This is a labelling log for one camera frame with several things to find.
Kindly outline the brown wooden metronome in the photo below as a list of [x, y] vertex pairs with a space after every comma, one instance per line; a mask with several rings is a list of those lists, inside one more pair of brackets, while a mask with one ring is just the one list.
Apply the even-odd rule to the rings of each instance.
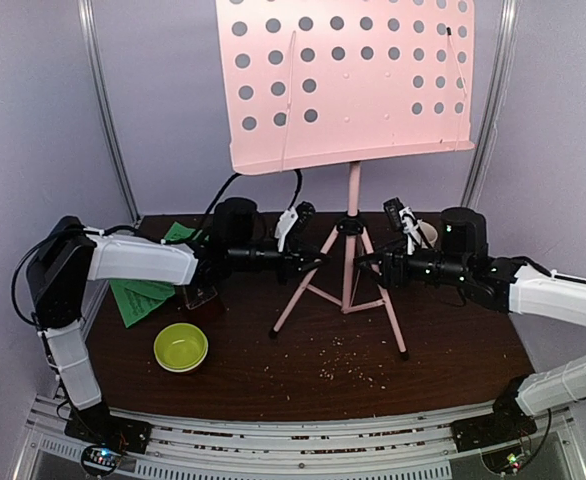
[[225, 306], [214, 286], [184, 286], [186, 311], [199, 317], [218, 317], [225, 312]]

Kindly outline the pink music stand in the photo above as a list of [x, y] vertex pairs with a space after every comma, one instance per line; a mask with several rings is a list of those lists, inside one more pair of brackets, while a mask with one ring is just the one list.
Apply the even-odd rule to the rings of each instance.
[[215, 5], [233, 170], [266, 175], [345, 164], [348, 206], [322, 246], [373, 250], [359, 211], [366, 160], [472, 148], [471, 1], [219, 1]]

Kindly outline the green sheet music page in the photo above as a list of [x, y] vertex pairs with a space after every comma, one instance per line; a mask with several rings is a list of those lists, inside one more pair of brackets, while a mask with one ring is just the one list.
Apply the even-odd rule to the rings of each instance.
[[194, 228], [189, 228], [179, 222], [174, 222], [165, 233], [160, 243], [171, 246], [191, 245], [193, 243], [192, 235], [194, 232]]
[[109, 281], [124, 326], [130, 328], [161, 307], [175, 294], [170, 284], [154, 281]]

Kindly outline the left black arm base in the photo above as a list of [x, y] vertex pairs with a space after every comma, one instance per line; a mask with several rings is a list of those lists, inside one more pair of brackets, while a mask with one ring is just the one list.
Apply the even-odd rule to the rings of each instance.
[[152, 426], [150, 423], [114, 416], [104, 401], [80, 410], [70, 398], [68, 389], [61, 384], [70, 406], [64, 433], [66, 436], [107, 447], [116, 453], [146, 452]]

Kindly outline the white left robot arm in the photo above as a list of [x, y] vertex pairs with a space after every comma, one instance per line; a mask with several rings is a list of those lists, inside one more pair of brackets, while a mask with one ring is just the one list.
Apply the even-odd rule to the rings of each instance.
[[302, 202], [256, 235], [260, 218], [248, 198], [215, 206], [185, 237], [154, 237], [132, 225], [89, 227], [65, 216], [16, 266], [23, 274], [33, 310], [21, 318], [35, 328], [50, 367], [58, 376], [79, 429], [96, 444], [117, 433], [102, 394], [80, 322], [87, 286], [94, 281], [134, 280], [172, 287], [208, 287], [236, 272], [271, 271], [279, 283], [313, 272], [328, 261], [300, 234], [315, 213]]

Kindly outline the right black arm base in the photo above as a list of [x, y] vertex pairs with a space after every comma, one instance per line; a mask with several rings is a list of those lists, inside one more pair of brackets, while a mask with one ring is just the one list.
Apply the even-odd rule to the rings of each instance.
[[535, 420], [518, 406], [516, 396], [525, 377], [512, 379], [497, 397], [489, 414], [456, 420], [451, 423], [452, 437], [458, 452], [481, 449], [537, 432]]

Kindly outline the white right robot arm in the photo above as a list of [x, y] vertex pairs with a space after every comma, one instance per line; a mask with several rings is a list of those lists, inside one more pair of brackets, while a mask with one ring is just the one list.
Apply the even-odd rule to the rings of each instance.
[[[494, 312], [533, 315], [586, 328], [586, 279], [561, 275], [526, 256], [492, 257], [485, 217], [469, 208], [451, 207], [440, 214], [436, 247], [417, 243], [421, 229], [405, 222], [396, 201], [385, 205], [391, 225], [402, 236], [355, 265], [385, 288], [410, 282], [451, 286], [462, 298]], [[492, 440], [508, 440], [545, 410], [586, 399], [586, 354], [559, 367], [511, 380], [494, 401], [485, 430]]]

